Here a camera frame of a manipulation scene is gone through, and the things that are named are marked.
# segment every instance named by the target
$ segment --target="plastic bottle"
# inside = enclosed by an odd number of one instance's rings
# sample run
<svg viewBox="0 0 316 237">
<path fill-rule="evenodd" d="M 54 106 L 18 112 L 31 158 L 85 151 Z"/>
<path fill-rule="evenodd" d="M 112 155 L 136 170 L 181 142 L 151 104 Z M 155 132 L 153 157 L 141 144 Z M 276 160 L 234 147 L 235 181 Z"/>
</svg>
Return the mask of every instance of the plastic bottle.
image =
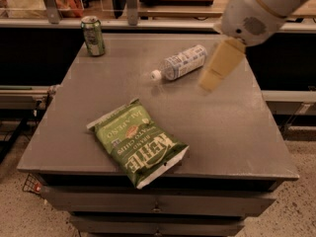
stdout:
<svg viewBox="0 0 316 237">
<path fill-rule="evenodd" d="M 206 61 L 207 51 L 204 46 L 197 44 L 177 55 L 165 58 L 160 68 L 151 72 L 154 81 L 167 79 L 175 80 L 189 72 L 202 67 Z"/>
</svg>

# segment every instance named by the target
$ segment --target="green can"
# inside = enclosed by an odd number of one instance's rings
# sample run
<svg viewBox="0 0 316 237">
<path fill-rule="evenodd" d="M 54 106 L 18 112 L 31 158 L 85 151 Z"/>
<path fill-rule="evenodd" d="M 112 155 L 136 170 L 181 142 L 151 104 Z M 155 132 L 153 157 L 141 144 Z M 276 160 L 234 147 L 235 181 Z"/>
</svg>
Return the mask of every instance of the green can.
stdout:
<svg viewBox="0 0 316 237">
<path fill-rule="evenodd" d="M 85 38 L 88 53 L 100 56 L 106 53 L 102 37 L 101 22 L 96 16 L 87 16 L 81 20 L 81 28 Z"/>
</svg>

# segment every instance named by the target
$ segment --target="green chip bag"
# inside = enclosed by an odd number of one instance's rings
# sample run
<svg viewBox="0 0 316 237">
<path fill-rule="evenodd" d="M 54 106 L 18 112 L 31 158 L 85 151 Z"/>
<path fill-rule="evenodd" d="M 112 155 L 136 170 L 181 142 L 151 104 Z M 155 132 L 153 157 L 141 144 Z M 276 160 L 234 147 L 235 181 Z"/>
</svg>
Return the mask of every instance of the green chip bag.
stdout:
<svg viewBox="0 0 316 237">
<path fill-rule="evenodd" d="M 151 119 L 139 100 L 89 123 L 107 152 L 138 189 L 182 160 L 189 146 Z"/>
</svg>

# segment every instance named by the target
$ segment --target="metal post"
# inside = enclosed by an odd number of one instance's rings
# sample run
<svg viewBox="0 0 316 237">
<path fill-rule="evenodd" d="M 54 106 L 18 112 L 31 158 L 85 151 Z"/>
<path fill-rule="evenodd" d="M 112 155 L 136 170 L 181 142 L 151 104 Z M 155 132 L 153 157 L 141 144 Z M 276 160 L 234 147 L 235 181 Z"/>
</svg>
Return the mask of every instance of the metal post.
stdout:
<svg viewBox="0 0 316 237">
<path fill-rule="evenodd" d="M 58 24 L 61 21 L 61 14 L 59 13 L 55 0 L 43 0 L 46 6 L 47 17 L 50 23 Z"/>
<path fill-rule="evenodd" d="M 127 4 L 127 19 L 130 26 L 138 24 L 138 6 L 137 0 L 126 0 Z"/>
</svg>

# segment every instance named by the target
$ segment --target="speckled floor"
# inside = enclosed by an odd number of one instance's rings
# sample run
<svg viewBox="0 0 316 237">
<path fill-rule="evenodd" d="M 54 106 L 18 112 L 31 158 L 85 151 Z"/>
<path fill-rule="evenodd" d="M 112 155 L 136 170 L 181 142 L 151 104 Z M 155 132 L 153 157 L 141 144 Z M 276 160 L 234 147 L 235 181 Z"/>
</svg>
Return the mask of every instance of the speckled floor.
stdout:
<svg viewBox="0 0 316 237">
<path fill-rule="evenodd" d="M 21 135 L 0 165 L 0 237 L 85 237 L 42 198 L 23 192 L 27 174 L 16 170 L 29 143 Z M 276 190 L 277 201 L 258 218 L 247 218 L 237 237 L 316 236 L 316 129 L 292 130 L 285 141 L 300 174 Z"/>
</svg>

